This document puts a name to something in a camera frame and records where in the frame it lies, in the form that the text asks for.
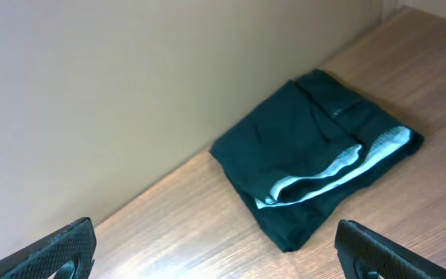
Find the wood plank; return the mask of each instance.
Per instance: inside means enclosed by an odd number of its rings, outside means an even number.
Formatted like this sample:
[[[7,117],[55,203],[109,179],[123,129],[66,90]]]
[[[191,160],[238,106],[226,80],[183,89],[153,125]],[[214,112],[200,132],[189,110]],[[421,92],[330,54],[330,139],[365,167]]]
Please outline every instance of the wood plank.
[[[324,69],[422,132],[420,152],[343,201],[300,251],[281,253],[205,150],[96,228],[92,277],[343,277],[340,219],[446,268],[446,20],[404,9]]]

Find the folded garment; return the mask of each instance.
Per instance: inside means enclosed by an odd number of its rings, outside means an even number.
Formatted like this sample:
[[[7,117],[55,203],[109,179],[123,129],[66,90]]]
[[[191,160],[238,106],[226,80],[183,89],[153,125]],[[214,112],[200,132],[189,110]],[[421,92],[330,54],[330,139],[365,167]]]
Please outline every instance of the folded garment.
[[[300,249],[346,197],[368,187],[422,135],[315,70],[258,105],[211,154],[283,251]]]

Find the wooden floor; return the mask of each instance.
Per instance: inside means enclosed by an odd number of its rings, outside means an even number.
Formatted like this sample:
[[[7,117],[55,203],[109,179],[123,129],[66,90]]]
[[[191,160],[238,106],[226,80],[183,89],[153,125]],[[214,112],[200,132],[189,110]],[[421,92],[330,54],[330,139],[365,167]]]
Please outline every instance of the wooden floor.
[[[446,20],[405,9],[324,66],[426,136],[296,253],[261,232],[207,151],[96,228],[96,278],[338,278],[340,219],[446,268]]]

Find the folded cloth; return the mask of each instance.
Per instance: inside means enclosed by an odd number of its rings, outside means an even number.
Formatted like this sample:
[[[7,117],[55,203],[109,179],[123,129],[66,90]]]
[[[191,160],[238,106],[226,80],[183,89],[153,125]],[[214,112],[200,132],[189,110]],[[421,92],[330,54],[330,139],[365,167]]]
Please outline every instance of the folded cloth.
[[[315,70],[288,81],[211,154],[261,229],[300,249],[335,207],[415,153],[422,135]]]

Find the dark green cloth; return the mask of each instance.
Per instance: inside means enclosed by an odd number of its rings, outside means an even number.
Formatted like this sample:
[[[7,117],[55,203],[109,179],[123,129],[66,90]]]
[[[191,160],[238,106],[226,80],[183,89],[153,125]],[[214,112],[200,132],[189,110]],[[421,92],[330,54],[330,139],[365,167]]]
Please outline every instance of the dark green cloth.
[[[274,202],[293,202],[322,189],[359,167],[383,133],[406,127],[375,103],[315,70],[258,105],[241,122],[216,140],[211,154],[222,165],[262,230],[283,251],[294,251],[346,197],[368,187],[404,157],[415,153],[422,135],[410,139],[366,172],[306,201],[258,209],[256,199],[269,199],[270,188],[289,176],[312,176],[325,170],[342,151],[361,145],[359,159],[335,175],[298,181]]]

